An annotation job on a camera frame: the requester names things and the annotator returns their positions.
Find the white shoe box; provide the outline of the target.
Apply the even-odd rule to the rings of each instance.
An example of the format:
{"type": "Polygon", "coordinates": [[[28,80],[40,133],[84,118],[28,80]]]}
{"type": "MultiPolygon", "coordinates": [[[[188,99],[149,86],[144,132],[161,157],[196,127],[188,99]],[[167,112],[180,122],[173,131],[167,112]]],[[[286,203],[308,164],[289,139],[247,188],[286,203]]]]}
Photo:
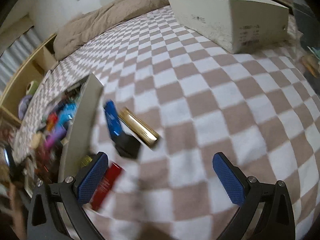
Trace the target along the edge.
{"type": "Polygon", "coordinates": [[[272,0],[168,0],[177,22],[231,54],[283,41],[289,10],[272,0]]]}

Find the wooden headboard shelf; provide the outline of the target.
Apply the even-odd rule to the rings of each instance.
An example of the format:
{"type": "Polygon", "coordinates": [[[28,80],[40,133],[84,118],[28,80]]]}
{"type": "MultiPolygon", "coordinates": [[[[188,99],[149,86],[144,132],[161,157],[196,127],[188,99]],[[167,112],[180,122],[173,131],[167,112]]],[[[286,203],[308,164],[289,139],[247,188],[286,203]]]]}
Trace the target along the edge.
{"type": "Polygon", "coordinates": [[[41,83],[47,72],[59,64],[53,50],[55,38],[56,33],[50,35],[23,61],[1,95],[1,118],[12,126],[21,126],[18,105],[25,96],[29,83],[33,81],[41,83]]]}

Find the black round tin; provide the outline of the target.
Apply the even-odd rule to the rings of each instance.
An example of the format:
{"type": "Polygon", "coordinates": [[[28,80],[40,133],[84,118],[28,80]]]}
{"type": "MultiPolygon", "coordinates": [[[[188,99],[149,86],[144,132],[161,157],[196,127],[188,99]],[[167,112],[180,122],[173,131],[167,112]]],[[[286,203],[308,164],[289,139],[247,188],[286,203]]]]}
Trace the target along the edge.
{"type": "Polygon", "coordinates": [[[83,167],[86,167],[88,166],[91,161],[93,160],[94,158],[94,155],[93,154],[87,154],[85,155],[82,159],[81,159],[81,162],[80,162],[80,168],[83,168],[83,167]]]}

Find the purple plush toy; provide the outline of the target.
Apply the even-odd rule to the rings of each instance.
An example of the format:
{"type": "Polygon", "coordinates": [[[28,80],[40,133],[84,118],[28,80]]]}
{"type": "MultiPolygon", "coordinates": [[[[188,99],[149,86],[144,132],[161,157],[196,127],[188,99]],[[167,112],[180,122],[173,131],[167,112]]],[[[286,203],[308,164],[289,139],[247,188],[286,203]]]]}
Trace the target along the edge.
{"type": "Polygon", "coordinates": [[[32,95],[26,95],[20,101],[20,103],[18,105],[18,118],[20,120],[23,120],[32,98],[33,98],[32,95]]]}

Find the gold lighter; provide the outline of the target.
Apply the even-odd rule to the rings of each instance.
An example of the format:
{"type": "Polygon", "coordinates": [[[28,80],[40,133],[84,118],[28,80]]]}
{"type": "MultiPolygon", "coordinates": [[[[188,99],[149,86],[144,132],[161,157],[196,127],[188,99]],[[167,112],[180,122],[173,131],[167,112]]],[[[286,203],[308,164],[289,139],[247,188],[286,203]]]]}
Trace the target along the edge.
{"type": "Polygon", "coordinates": [[[157,145],[160,135],[136,116],[128,108],[124,107],[118,113],[120,120],[149,148],[157,145]]]}

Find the blue plastic packet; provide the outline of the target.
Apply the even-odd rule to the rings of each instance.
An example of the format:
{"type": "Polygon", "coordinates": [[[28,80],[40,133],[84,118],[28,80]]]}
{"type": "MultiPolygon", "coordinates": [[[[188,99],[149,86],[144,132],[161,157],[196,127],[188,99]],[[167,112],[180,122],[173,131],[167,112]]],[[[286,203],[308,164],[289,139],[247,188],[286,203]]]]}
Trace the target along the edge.
{"type": "Polygon", "coordinates": [[[72,120],[76,113],[76,109],[77,109],[76,103],[71,102],[66,104],[65,107],[63,107],[62,111],[58,115],[55,128],[63,126],[66,122],[68,122],[69,120],[72,120]]]}

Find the black ribbed cap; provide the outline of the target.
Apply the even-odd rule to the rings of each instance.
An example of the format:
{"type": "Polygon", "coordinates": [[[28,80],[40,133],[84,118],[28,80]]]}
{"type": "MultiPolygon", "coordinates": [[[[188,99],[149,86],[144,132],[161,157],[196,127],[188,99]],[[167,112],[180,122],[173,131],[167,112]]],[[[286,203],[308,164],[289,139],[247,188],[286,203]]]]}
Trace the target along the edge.
{"type": "Polygon", "coordinates": [[[140,146],[141,143],[134,136],[124,132],[115,139],[115,148],[123,158],[136,160],[140,146]]]}

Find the slim red lighter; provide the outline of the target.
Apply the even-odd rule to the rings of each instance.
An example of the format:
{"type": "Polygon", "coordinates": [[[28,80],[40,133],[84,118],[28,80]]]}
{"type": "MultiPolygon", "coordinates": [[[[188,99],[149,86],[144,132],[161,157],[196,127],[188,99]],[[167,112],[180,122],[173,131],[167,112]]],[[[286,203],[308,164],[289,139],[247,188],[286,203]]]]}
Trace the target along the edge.
{"type": "Polygon", "coordinates": [[[92,210],[98,211],[100,209],[104,199],[112,190],[112,187],[122,170],[123,169],[116,163],[112,163],[106,170],[90,201],[92,210]]]}

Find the purple gradient vape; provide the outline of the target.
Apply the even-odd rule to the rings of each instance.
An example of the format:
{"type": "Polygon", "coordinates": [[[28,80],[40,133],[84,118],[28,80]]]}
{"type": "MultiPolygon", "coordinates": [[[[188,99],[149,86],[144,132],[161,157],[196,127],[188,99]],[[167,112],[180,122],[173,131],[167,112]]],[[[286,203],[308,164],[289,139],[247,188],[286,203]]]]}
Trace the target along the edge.
{"type": "Polygon", "coordinates": [[[66,136],[67,129],[65,129],[63,126],[59,126],[53,133],[48,135],[44,142],[44,149],[50,150],[58,141],[63,139],[66,136]]]}

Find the checkered brown white bedsheet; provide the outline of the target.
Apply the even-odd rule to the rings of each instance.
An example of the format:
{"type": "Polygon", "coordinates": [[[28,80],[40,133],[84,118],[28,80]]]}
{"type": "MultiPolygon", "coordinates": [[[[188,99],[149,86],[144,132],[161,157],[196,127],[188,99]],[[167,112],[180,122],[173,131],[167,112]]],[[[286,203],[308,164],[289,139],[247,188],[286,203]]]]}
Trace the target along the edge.
{"type": "Polygon", "coordinates": [[[319,215],[319,98],[291,43],[231,55],[179,25],[170,7],[127,21],[48,74],[20,129],[17,161],[47,104],[90,73],[104,86],[91,150],[123,168],[101,209],[88,211],[106,239],[216,239],[237,209],[212,168],[216,152],[263,183],[284,181],[297,239],[310,230],[319,215]],[[156,130],[157,147],[121,158],[107,130],[108,99],[156,130]]]}

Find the grey window curtain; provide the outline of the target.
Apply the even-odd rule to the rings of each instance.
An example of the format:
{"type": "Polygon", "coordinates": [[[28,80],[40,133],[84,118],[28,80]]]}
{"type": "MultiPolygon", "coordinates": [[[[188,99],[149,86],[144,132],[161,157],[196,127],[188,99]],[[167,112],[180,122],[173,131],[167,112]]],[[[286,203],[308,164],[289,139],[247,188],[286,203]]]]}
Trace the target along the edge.
{"type": "Polygon", "coordinates": [[[1,93],[20,65],[42,43],[34,27],[23,33],[1,54],[1,93]]]}

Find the white clutter box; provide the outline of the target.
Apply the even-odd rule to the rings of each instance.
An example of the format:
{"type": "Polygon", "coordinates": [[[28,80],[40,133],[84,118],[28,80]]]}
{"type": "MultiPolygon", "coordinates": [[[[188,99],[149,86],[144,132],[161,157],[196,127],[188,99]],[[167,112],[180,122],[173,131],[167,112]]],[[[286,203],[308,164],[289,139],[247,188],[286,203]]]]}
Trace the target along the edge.
{"type": "Polygon", "coordinates": [[[98,78],[89,74],[48,103],[44,121],[30,142],[31,155],[24,173],[24,188],[28,197],[32,197],[39,180],[60,183],[68,176],[76,176],[81,159],[89,153],[90,133],[102,90],[103,85],[98,78]],[[63,125],[67,129],[66,136],[49,151],[45,150],[46,138],[57,129],[55,125],[59,113],[71,102],[76,103],[77,109],[73,119],[63,125]]]}

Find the clear plastic storage bin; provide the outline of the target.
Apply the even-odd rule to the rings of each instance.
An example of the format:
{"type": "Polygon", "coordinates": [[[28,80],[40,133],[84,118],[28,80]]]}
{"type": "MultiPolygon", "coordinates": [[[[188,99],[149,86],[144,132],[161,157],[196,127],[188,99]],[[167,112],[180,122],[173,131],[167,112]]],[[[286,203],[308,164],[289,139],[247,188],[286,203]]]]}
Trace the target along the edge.
{"type": "Polygon", "coordinates": [[[291,0],[300,46],[307,52],[300,61],[313,77],[319,77],[319,21],[305,0],[291,0]]]}

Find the blue lighter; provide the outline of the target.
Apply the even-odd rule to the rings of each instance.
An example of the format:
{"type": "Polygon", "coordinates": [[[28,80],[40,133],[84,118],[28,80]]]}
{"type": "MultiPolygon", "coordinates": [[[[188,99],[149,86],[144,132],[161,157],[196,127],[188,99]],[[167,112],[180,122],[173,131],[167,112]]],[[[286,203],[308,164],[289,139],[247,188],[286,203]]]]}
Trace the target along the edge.
{"type": "Polygon", "coordinates": [[[104,105],[104,113],[107,122],[108,131],[112,141],[121,135],[123,129],[120,124],[115,104],[112,100],[107,100],[104,105]]]}

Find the green avocado plush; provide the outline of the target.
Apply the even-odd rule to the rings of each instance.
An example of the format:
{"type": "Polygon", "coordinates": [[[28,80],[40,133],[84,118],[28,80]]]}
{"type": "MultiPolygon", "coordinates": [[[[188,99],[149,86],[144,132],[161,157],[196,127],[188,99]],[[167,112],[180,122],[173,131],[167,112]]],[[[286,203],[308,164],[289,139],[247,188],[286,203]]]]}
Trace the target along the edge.
{"type": "Polygon", "coordinates": [[[34,95],[39,87],[39,83],[36,80],[31,81],[26,88],[26,95],[34,95]]]}

